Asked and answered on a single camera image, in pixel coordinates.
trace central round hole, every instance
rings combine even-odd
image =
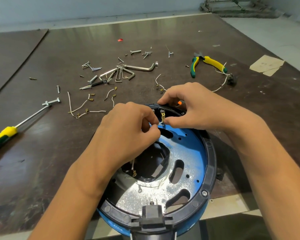
[[[155,142],[136,157],[133,165],[135,179],[142,182],[155,181],[168,166],[170,150],[161,142]],[[124,164],[121,169],[128,175],[134,175],[132,163]]]

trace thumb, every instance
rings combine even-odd
[[[143,136],[142,142],[144,143],[145,148],[147,148],[156,140],[158,140],[159,137],[161,136],[160,130],[158,129],[158,125],[156,124],[152,125],[146,133],[142,132],[142,136]]]
[[[188,114],[180,117],[170,116],[164,119],[164,123],[172,128],[189,128],[189,119]]]

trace piece of paper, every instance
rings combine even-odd
[[[262,72],[266,76],[272,76],[283,64],[284,60],[264,55],[253,63],[250,69],[256,72]]]

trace wall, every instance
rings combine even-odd
[[[0,0],[0,25],[198,10],[204,0]]]
[[[286,12],[291,15],[291,19],[300,22],[300,0],[263,0],[263,2]]]

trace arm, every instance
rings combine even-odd
[[[84,239],[111,176],[160,137],[158,123],[147,106],[117,104],[103,117],[88,147],[69,168],[28,239]]]
[[[300,239],[300,168],[256,114],[198,83],[173,86],[158,101],[185,104],[182,117],[164,122],[174,128],[223,130],[236,148],[253,194],[274,239]]]

